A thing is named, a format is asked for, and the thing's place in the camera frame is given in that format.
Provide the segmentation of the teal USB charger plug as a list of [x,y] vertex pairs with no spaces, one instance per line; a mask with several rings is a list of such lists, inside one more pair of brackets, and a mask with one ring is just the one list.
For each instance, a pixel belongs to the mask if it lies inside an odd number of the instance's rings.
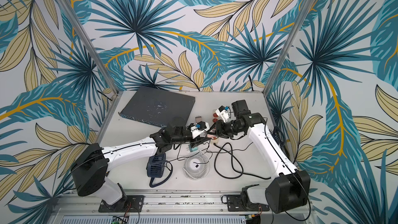
[[189,145],[189,151],[196,152],[196,151],[198,151],[198,147],[192,147],[191,145]]

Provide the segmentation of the beige power strip red sockets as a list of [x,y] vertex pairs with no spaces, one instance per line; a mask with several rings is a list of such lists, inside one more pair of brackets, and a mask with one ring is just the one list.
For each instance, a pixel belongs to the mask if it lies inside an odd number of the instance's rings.
[[[219,116],[219,113],[218,113],[218,110],[215,110],[215,112],[213,113],[213,119],[212,119],[212,122],[213,122],[213,127],[212,127],[212,129],[211,129],[211,134],[212,135],[215,135],[215,136],[217,136],[216,135],[216,122],[218,121],[218,120],[220,120],[220,116]],[[217,138],[216,140],[210,140],[210,143],[211,144],[218,144],[218,139],[219,138]]]

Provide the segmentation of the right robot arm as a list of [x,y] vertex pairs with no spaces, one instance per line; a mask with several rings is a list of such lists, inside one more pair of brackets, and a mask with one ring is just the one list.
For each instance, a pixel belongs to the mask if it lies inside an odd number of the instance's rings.
[[233,139],[243,133],[256,146],[270,172],[267,187],[251,185],[242,189],[243,206],[267,205],[275,214],[310,205],[309,188],[311,178],[306,171],[300,171],[287,158],[272,136],[266,119],[259,113],[252,113],[244,100],[232,103],[235,116],[230,120],[226,107],[215,111],[219,120],[215,123],[215,135]]

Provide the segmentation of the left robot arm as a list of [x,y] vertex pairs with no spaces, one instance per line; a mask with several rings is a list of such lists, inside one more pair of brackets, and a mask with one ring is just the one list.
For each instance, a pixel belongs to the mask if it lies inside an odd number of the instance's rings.
[[208,123],[201,121],[186,127],[179,125],[180,120],[176,117],[166,127],[136,142],[109,147],[89,145],[70,167],[77,194],[96,196],[111,208],[123,207],[127,196],[122,186],[106,174],[125,163],[163,154],[174,145],[194,143],[206,136]]

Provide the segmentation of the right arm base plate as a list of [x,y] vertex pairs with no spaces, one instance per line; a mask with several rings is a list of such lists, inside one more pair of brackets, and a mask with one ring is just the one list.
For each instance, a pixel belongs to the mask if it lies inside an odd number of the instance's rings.
[[268,212],[270,207],[265,199],[265,189],[259,185],[243,187],[239,194],[221,196],[221,203],[229,212]]

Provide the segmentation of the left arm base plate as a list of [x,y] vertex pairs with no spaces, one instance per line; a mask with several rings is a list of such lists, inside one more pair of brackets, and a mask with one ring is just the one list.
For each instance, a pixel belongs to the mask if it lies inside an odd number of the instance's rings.
[[140,213],[144,205],[145,196],[143,195],[128,195],[122,197],[113,205],[107,204],[104,200],[101,201],[98,212],[99,213]]

